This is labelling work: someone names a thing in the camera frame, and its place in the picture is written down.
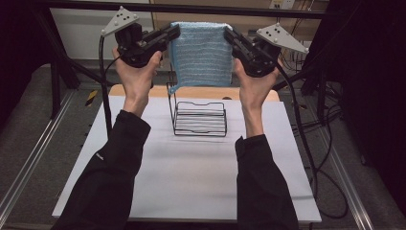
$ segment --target blue towel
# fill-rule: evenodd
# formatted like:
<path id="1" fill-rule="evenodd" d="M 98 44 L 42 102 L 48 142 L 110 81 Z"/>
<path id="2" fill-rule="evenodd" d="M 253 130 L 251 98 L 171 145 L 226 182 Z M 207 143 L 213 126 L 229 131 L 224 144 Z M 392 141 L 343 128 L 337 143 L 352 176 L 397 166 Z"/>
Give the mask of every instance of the blue towel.
<path id="1" fill-rule="evenodd" d="M 180 36 L 169 46 L 170 61 L 181 86 L 229 86 L 233 71 L 232 47 L 224 39 L 225 23 L 173 22 L 179 24 Z"/>

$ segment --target black sleeve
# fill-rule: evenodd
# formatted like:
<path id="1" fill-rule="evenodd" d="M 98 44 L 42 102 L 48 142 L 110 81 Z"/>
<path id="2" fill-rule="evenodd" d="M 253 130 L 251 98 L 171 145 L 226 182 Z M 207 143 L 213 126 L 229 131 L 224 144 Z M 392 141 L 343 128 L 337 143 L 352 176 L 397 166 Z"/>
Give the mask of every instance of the black sleeve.
<path id="1" fill-rule="evenodd" d="M 120 112 L 107 143 L 87 164 L 52 229 L 124 228 L 149 131 L 141 118 Z"/>
<path id="2" fill-rule="evenodd" d="M 239 230 L 299 229 L 286 181 L 265 135 L 236 141 Z"/>

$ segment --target table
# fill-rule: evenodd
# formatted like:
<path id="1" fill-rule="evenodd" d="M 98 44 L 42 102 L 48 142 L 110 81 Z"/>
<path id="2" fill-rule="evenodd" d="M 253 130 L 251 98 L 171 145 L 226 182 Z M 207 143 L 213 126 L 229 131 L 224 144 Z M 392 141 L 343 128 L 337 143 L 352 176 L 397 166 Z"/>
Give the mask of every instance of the table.
<path id="1" fill-rule="evenodd" d="M 173 135 L 166 87 L 151 90 L 143 119 L 151 126 L 144 158 L 134 185 L 130 220 L 233 222 L 237 219 L 237 159 L 234 143 L 245 134 L 237 88 L 184 87 L 177 92 L 197 103 L 223 102 L 227 110 L 226 137 Z M 112 118 L 124 104 L 120 86 L 110 91 Z M 204 96 L 210 99 L 197 99 Z M 282 171 L 300 224 L 321 221 L 305 169 L 278 94 L 263 106 L 264 129 Z M 103 109 L 95 119 L 79 158 L 53 212 L 59 217 L 71 190 L 91 156 L 106 141 Z"/>

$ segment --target black wire rack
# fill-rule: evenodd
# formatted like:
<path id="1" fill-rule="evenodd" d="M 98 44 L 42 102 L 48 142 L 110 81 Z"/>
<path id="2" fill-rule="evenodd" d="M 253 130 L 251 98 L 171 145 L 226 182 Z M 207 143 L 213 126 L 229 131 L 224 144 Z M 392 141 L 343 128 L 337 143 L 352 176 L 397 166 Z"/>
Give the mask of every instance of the black wire rack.
<path id="1" fill-rule="evenodd" d="M 173 71 L 170 71 L 167 90 L 174 135 L 225 137 L 227 114 L 224 103 L 178 102 L 176 93 L 169 93 L 175 84 Z"/>

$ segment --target striped cloth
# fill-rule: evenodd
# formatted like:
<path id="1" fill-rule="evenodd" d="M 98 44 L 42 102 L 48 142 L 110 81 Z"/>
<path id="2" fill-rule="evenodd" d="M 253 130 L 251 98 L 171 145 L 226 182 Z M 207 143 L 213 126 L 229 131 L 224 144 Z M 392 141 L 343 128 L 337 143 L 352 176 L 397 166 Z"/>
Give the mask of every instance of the striped cloth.
<path id="1" fill-rule="evenodd" d="M 224 39 L 225 23 L 173 22 L 180 36 L 169 46 L 177 84 L 169 89 L 196 85 L 229 86 L 233 71 L 232 47 Z"/>

